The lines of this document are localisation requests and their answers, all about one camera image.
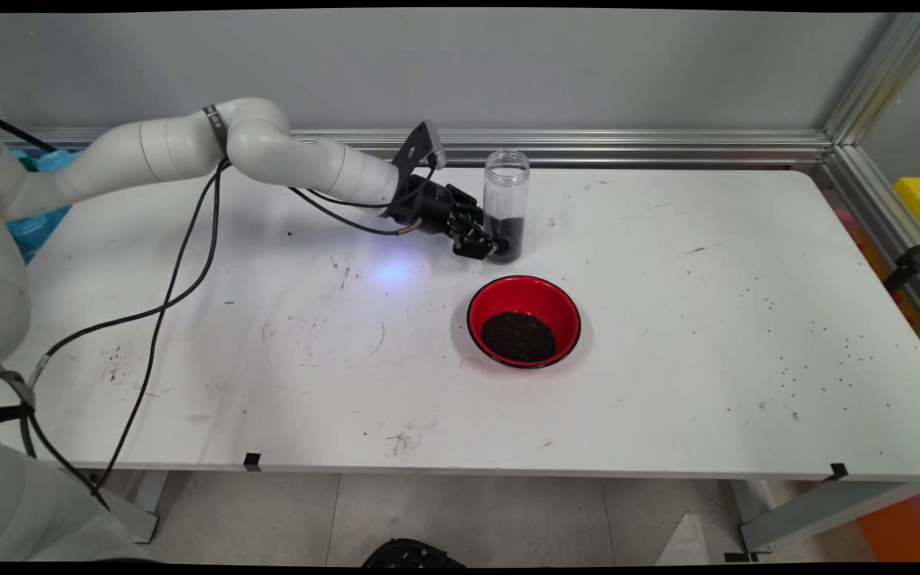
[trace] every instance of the metal frame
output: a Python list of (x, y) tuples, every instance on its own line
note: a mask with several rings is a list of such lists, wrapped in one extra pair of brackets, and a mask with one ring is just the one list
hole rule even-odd
[(733, 482), (746, 552), (770, 552), (920, 494), (920, 483), (827, 481), (775, 506), (762, 483)]
[(896, 14), (829, 114), (833, 145), (858, 145), (920, 63), (920, 12)]
[[(32, 130), (59, 147), (81, 149), (101, 130)], [(393, 159), (409, 130), (296, 130)], [(818, 130), (439, 130), (449, 165), (478, 167), (497, 149), (520, 149), (540, 168), (789, 168), (810, 172), (829, 149)], [(30, 147), (0, 130), (12, 147)]]
[[(864, 150), (837, 146), (811, 175), (815, 183), (839, 190), (884, 258), (895, 261), (912, 245), (920, 244), (920, 223)], [(906, 285), (906, 294), (920, 310), (920, 274)]]
[(165, 487), (167, 470), (138, 470), (128, 473), (127, 485), (99, 491), (113, 516), (130, 532), (135, 543), (150, 543), (158, 529), (156, 510)]

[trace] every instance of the black seeds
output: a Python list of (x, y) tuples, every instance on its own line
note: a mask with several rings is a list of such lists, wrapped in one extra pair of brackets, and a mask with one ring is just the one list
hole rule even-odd
[(529, 313), (504, 311), (489, 317), (482, 327), (482, 342), (513, 361), (545, 361), (556, 353), (552, 330)]

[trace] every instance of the gray wall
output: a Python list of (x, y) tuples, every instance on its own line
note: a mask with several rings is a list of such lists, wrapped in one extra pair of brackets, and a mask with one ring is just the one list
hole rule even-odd
[(296, 127), (821, 127), (888, 14), (0, 14), (0, 114), (99, 128), (256, 95)]
[(891, 183), (920, 177), (920, 65), (859, 144)]

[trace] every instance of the black clamp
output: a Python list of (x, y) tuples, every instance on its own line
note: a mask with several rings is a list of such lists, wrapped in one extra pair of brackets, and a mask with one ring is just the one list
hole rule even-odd
[(212, 127), (212, 133), (215, 134), (215, 139), (219, 141), (219, 149), (222, 149), (222, 157), (226, 157), (226, 140), (229, 137), (229, 129), (226, 128), (225, 121), (222, 121), (222, 117), (219, 116), (219, 110), (215, 108), (215, 105), (206, 105), (204, 108), (204, 115), (208, 116), (208, 126)]
[(920, 273), (920, 245), (910, 248), (904, 255), (897, 258), (897, 269), (890, 273), (890, 277), (882, 281), (883, 287), (891, 294), (904, 288), (910, 278)]

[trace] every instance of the black object on floor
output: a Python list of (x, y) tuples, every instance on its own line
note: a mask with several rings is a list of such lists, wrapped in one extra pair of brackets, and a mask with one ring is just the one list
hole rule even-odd
[(556, 336), (530, 313), (504, 311), (482, 325), (482, 342), (510, 361), (545, 361), (556, 353)]
[(371, 554), (362, 568), (416, 567), (463, 569), (466, 565), (446, 557), (444, 550), (414, 539), (390, 539)]

